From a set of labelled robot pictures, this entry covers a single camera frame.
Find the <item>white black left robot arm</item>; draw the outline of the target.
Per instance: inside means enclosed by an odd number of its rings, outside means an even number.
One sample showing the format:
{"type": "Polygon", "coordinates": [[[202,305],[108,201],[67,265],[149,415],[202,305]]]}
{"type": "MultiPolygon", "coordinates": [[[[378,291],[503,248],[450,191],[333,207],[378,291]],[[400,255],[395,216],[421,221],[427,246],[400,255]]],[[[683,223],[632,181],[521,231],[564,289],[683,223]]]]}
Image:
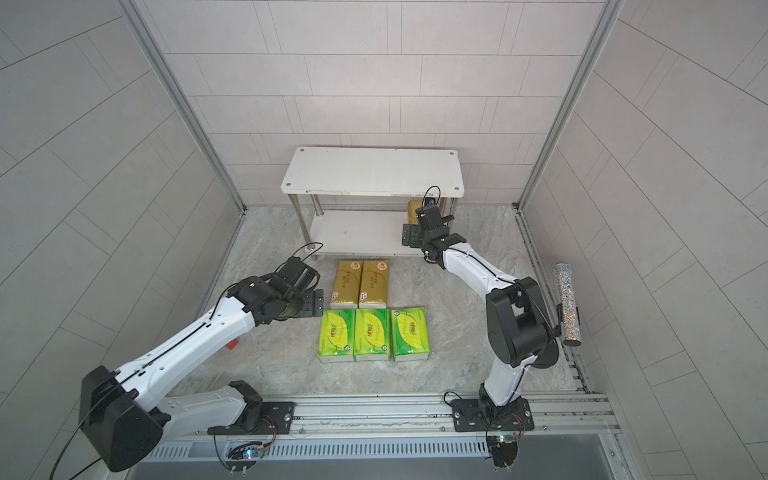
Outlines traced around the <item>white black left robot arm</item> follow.
{"type": "Polygon", "coordinates": [[[78,427],[106,468],[121,472],[159,444],[205,431],[216,436],[290,431],[295,405],[267,402],[247,382],[183,397],[170,391],[226,344],[274,321],[319,317],[317,270],[297,256],[226,287],[212,309],[153,350],[115,370],[99,366],[81,382],[78,427]]]}

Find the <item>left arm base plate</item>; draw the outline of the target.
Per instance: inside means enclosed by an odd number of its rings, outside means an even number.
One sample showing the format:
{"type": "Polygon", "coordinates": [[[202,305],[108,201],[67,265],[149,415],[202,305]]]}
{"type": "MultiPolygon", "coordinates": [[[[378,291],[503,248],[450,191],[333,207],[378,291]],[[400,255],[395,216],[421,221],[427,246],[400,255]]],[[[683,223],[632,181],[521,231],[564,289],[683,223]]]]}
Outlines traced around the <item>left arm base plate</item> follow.
{"type": "Polygon", "coordinates": [[[233,424],[207,429],[208,435],[282,435],[290,432],[296,404],[294,402],[263,402],[246,405],[233,424]]]}

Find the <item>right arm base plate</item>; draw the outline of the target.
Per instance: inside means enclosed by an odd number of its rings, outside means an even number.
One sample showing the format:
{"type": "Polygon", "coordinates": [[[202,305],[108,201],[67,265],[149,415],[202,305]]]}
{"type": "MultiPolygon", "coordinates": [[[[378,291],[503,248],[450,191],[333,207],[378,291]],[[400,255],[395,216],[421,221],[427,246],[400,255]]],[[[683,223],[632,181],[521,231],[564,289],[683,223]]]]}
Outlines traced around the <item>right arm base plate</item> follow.
{"type": "Polygon", "coordinates": [[[503,407],[487,399],[454,398],[448,402],[452,409],[454,428],[457,432],[533,431],[535,424],[529,402],[518,397],[503,407]]]}

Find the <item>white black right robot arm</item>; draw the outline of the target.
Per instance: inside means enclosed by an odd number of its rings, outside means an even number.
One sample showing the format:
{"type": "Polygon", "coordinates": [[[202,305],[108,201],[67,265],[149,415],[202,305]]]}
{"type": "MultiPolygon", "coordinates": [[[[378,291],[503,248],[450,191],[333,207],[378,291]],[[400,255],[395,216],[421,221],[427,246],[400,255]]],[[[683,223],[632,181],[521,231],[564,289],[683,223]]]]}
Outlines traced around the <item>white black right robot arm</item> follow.
{"type": "Polygon", "coordinates": [[[560,356],[538,283],[491,265],[464,237],[449,231],[453,217],[442,216],[436,204],[418,208],[416,218],[415,225],[403,227],[402,243],[420,249],[426,262],[456,275],[485,300],[487,336],[495,359],[481,385],[481,401],[491,408],[516,401],[527,371],[550,368],[560,356]]]}

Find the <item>gold tissue pack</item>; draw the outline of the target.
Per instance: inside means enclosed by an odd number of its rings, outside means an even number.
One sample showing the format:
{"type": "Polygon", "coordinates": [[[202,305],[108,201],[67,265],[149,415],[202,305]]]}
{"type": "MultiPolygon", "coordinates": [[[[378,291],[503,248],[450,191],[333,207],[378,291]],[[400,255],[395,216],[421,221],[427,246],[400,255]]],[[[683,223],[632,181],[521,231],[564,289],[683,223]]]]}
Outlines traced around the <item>gold tissue pack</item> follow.
{"type": "Polygon", "coordinates": [[[363,262],[359,260],[338,262],[329,304],[331,310],[358,307],[362,269],[363,262]]]}
{"type": "Polygon", "coordinates": [[[422,207],[422,201],[421,200],[409,200],[408,201],[408,224],[409,225],[417,225],[418,224],[418,213],[417,211],[422,207]]]}
{"type": "Polygon", "coordinates": [[[388,303],[389,262],[365,260],[361,275],[358,307],[385,309],[388,303]]]}

